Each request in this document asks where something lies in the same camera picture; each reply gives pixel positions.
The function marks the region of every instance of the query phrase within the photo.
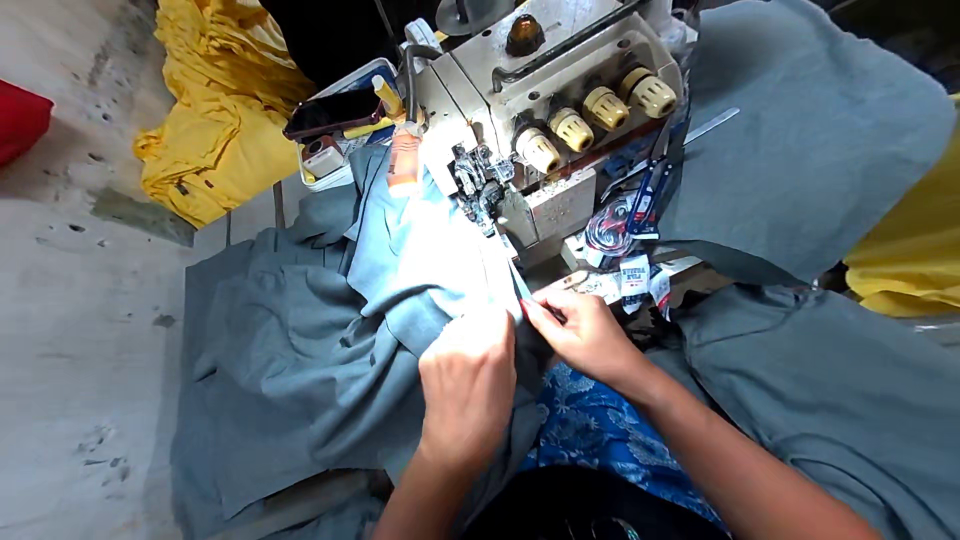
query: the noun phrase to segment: blue fabric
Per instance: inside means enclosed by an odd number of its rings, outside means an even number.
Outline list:
[[[521,471],[547,465],[612,471],[727,530],[660,435],[606,384],[557,364],[543,379],[537,410],[540,433]]]

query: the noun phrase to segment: left hand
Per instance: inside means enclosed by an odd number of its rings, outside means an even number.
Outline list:
[[[510,313],[485,307],[451,321],[420,357],[420,380],[426,416],[417,452],[448,473],[479,475],[513,410]]]

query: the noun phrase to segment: yellow fabric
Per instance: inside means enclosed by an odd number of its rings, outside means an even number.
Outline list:
[[[177,103],[133,153],[147,195],[200,228],[297,170],[281,130],[314,87],[255,0],[160,0],[156,37]]]
[[[893,317],[960,310],[960,125],[940,161],[844,262],[868,309]]]

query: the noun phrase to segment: red fabric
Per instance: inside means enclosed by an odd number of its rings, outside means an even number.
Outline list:
[[[0,165],[15,160],[47,133],[54,102],[0,81]]]

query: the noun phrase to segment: orange bottle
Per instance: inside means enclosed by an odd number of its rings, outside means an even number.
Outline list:
[[[390,149],[387,187],[392,197],[411,197],[420,193],[423,167],[420,165],[420,126],[413,122],[397,124]]]

